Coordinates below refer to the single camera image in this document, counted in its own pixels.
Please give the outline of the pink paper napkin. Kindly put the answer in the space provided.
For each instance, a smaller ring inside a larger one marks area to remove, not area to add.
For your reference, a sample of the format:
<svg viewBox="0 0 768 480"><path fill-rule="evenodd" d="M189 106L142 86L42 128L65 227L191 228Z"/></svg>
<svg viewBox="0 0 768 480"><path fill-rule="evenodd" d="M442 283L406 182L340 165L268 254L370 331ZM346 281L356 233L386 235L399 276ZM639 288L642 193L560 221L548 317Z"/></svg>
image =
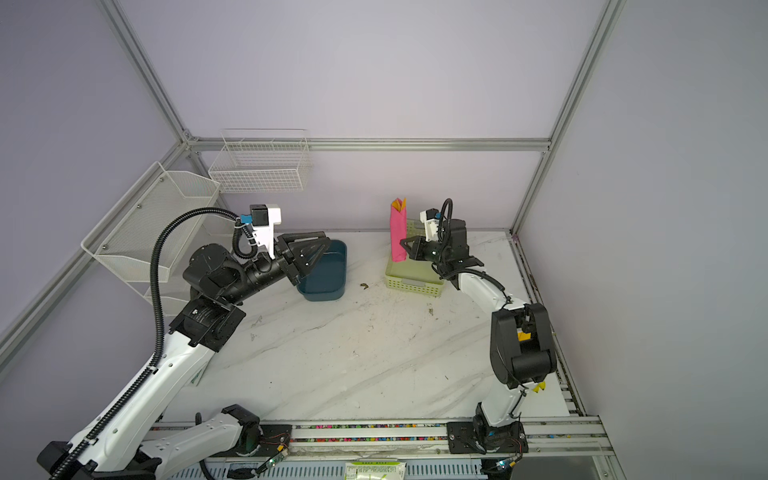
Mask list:
<svg viewBox="0 0 768 480"><path fill-rule="evenodd" d="M407 237L407 208L405 211L398 211L390 207L390 240L391 240L391 259L395 263L403 262L408 258L401 241Z"/></svg>

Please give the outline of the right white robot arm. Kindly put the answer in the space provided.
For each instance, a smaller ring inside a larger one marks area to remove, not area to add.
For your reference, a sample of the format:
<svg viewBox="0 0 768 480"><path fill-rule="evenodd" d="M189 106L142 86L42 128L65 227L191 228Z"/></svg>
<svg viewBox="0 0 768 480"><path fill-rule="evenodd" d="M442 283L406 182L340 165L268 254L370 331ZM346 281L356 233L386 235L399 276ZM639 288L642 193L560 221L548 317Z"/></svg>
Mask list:
<svg viewBox="0 0 768 480"><path fill-rule="evenodd" d="M501 384L477 404L469 422L448 425L451 451L480 454L528 451L521 421L529 394L545 387L558 366L549 314L507 291L470 253L466 223L453 216L453 201L420 213L422 235L400 241L409 259L428 262L437 276L489 315L489 359Z"/></svg>

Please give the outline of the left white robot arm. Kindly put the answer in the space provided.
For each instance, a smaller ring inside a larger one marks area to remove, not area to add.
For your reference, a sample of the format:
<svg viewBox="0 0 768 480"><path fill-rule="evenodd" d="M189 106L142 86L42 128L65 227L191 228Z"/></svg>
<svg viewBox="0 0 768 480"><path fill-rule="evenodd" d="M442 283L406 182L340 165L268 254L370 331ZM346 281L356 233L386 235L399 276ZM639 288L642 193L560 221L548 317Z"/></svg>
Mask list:
<svg viewBox="0 0 768 480"><path fill-rule="evenodd" d="M215 215L234 223L232 245L196 250L183 273L189 302L165 321L159 286L162 249L185 222ZM212 455L250 456L262 446L258 415L232 404L207 421L158 441L147 433L171 401L220 352L245 317L244 301L287 279L297 285L329 249L322 231L275 235L279 210L254 205L249 214L203 207L173 219L150 260L155 344L146 364L90 424L67 441L52 441L37 457L53 479L166 479Z"/></svg>

